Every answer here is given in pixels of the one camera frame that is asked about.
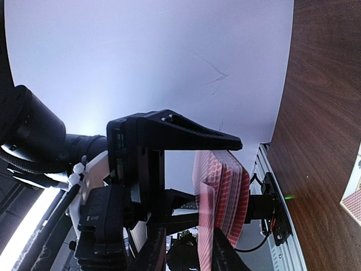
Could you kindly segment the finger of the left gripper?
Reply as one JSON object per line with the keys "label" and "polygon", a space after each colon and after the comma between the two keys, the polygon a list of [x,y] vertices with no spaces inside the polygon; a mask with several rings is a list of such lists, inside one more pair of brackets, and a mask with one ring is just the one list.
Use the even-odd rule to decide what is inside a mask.
{"label": "finger of the left gripper", "polygon": [[151,150],[232,150],[243,148],[239,137],[206,128],[172,110],[135,113],[107,124],[112,147]]}

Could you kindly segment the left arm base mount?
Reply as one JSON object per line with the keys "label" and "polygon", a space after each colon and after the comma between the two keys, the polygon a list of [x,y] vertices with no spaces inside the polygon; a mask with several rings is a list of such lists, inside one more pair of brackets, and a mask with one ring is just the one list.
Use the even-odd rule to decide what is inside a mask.
{"label": "left arm base mount", "polygon": [[264,220],[264,231],[271,233],[274,236],[275,245],[280,246],[292,233],[290,220],[283,203],[284,198],[278,191],[275,179],[270,172],[265,174],[263,180],[254,174],[250,179],[250,183],[253,182],[260,185],[261,193],[249,194],[245,223]]}

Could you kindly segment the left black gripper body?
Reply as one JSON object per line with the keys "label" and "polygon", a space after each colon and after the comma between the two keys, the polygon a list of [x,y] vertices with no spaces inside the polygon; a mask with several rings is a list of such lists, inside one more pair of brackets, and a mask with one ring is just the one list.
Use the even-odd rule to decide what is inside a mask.
{"label": "left black gripper body", "polygon": [[108,143],[111,180],[124,188],[123,223],[129,229],[144,221],[173,234],[197,225],[197,213],[172,215],[174,209],[195,198],[165,188],[165,151],[112,147]]}

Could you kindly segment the red card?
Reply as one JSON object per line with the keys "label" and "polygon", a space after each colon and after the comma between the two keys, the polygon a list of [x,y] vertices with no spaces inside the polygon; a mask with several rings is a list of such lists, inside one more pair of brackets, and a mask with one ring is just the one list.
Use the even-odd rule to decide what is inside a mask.
{"label": "red card", "polygon": [[199,233],[198,254],[200,270],[212,269],[213,231],[214,231],[214,189],[202,182],[200,184],[199,198]]}

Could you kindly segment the red backed card deck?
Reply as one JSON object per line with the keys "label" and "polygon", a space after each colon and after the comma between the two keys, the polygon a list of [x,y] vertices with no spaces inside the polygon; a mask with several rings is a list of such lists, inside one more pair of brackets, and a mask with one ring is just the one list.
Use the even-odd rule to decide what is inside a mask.
{"label": "red backed card deck", "polygon": [[229,151],[196,151],[192,183],[197,205],[202,182],[214,189],[214,226],[220,228],[235,247],[248,208],[249,173]]}

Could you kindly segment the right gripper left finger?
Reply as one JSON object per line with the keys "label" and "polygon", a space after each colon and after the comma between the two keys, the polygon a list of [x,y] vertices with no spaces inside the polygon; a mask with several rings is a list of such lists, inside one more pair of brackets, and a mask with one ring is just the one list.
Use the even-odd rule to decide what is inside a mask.
{"label": "right gripper left finger", "polygon": [[166,229],[154,228],[131,265],[135,271],[166,270]]}

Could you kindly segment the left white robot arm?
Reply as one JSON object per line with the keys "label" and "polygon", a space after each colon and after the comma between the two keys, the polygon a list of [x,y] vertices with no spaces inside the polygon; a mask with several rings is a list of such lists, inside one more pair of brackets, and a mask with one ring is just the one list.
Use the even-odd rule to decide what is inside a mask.
{"label": "left white robot arm", "polygon": [[15,85],[1,29],[1,159],[19,173],[46,176],[84,165],[61,201],[77,196],[76,258],[82,270],[164,270],[165,238],[198,223],[172,218],[191,195],[164,188],[166,150],[239,150],[238,137],[205,128],[170,110],[136,113],[107,124],[106,136],[68,134],[28,88]]}

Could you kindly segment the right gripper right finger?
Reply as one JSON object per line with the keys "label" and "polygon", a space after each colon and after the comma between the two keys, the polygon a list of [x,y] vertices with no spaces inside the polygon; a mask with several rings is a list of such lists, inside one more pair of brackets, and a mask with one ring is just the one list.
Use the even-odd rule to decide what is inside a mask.
{"label": "right gripper right finger", "polygon": [[213,234],[212,270],[250,271],[220,228],[215,228]]}

